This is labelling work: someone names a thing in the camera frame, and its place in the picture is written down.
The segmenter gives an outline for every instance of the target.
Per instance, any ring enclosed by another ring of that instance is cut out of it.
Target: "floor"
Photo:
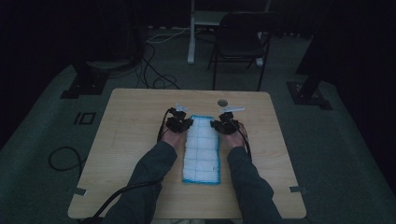
[[[148,35],[164,33],[169,35],[149,41],[153,48],[146,47],[145,59],[183,90],[210,90],[212,70],[207,70],[207,63],[213,35],[206,31],[198,34],[195,63],[190,65],[187,64],[188,31],[181,34],[180,30],[149,30]],[[288,219],[285,223],[396,223],[395,195],[378,170],[336,88],[325,82],[319,85],[333,110],[295,105],[290,97],[286,82],[306,79],[295,71],[309,43],[310,40],[300,37],[275,37],[261,88],[272,97],[297,180],[307,190],[303,195],[306,218]],[[115,63],[94,62],[92,65],[106,69]],[[146,63],[142,62],[136,68],[113,72],[102,95],[81,95],[74,100],[60,99],[76,75],[72,66],[52,80],[0,150],[0,223],[77,223],[68,217],[67,210],[78,183],[78,168],[57,172],[49,166],[49,155],[56,148],[66,146],[75,148],[82,158],[89,155],[106,103],[115,88],[146,88],[144,77],[151,87],[176,88],[164,79],[154,83],[158,75],[150,67],[145,68]],[[221,64],[217,90],[255,91],[259,73],[260,68],[255,66],[246,70],[242,64]],[[75,118],[80,112],[95,112],[93,123],[76,125]],[[76,162],[76,156],[66,151],[53,158],[58,167]],[[156,224],[203,222],[153,221]]]

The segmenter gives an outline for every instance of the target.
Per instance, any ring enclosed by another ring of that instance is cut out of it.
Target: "forearm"
[[[173,147],[165,142],[157,143],[137,163],[128,186],[162,179],[172,168],[176,158]],[[161,184],[156,184],[128,190],[110,208],[103,223],[150,223],[161,189]]]
[[[244,223],[282,223],[272,200],[274,191],[260,177],[246,150],[243,147],[233,148],[227,160]]]

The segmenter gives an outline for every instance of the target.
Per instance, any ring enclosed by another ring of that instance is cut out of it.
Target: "small round object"
[[[221,107],[225,107],[228,105],[228,102],[224,99],[220,99],[220,100],[218,100],[218,105]]]

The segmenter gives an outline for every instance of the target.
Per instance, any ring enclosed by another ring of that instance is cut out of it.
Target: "hand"
[[[163,137],[161,138],[161,140],[171,145],[174,149],[176,149],[180,144],[181,139],[184,138],[184,136],[186,136],[186,132],[174,133],[170,129],[164,129]]]
[[[229,149],[245,146],[244,138],[242,137],[241,133],[239,133],[239,132],[235,132],[232,134],[222,134],[221,133],[220,137],[221,137],[221,141],[224,142]]]

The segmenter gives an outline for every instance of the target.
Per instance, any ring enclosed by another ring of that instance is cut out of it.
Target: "black chair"
[[[227,13],[222,18],[207,67],[209,69],[214,63],[212,90],[216,87],[218,63],[249,63],[249,68],[257,58],[262,58],[262,70],[257,87],[257,91],[260,90],[270,40],[278,30],[281,20],[282,17],[276,12],[235,11]]]

